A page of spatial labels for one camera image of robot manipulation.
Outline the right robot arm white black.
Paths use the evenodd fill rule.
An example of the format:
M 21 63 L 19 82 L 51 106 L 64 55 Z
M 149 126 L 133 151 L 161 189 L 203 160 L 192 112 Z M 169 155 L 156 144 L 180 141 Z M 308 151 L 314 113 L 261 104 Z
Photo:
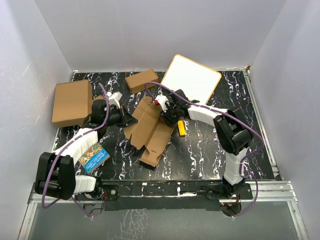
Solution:
M 214 108 L 190 101 L 179 89 L 168 96 L 158 95 L 154 104 L 161 107 L 160 116 L 169 126 L 175 126 L 181 118 L 200 121 L 213 126 L 220 146 L 225 151 L 225 170 L 222 177 L 223 194 L 233 199 L 245 184 L 243 161 L 253 139 L 253 134 L 241 125 L 238 110 Z

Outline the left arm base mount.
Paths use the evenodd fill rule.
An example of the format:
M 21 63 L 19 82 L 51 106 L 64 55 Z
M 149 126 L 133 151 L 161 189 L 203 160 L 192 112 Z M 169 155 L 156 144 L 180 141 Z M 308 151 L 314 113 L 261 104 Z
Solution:
M 117 201 L 119 198 L 119 187 L 117 185 L 98 186 L 92 192 L 84 192 L 74 196 L 78 201 Z

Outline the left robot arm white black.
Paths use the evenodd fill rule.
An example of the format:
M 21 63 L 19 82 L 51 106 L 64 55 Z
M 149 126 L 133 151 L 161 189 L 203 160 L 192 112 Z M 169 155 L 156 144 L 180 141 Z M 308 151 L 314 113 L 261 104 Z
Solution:
M 90 174 L 110 156 L 99 141 L 108 127 L 125 128 L 137 122 L 116 100 L 112 103 L 103 98 L 94 100 L 91 113 L 77 134 L 56 151 L 40 155 L 35 192 L 62 200 L 82 193 L 93 200 L 99 199 L 104 188 Z

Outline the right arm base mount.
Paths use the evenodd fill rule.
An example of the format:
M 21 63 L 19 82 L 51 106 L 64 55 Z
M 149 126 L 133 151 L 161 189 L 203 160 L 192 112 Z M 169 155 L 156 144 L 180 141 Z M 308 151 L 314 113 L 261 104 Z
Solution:
M 248 183 L 233 187 L 223 182 L 213 182 L 203 186 L 205 196 L 209 200 L 252 200 L 253 194 Z

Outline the yellow rectangular block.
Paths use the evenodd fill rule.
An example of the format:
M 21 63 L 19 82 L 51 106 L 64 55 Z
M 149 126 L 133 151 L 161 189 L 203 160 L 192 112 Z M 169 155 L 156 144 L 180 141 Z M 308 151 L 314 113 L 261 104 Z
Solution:
M 177 122 L 177 128 L 178 128 L 179 136 L 181 138 L 185 137 L 187 133 L 186 133 L 186 129 L 185 129 L 185 125 L 184 125 L 184 121 L 183 120 L 179 120 Z

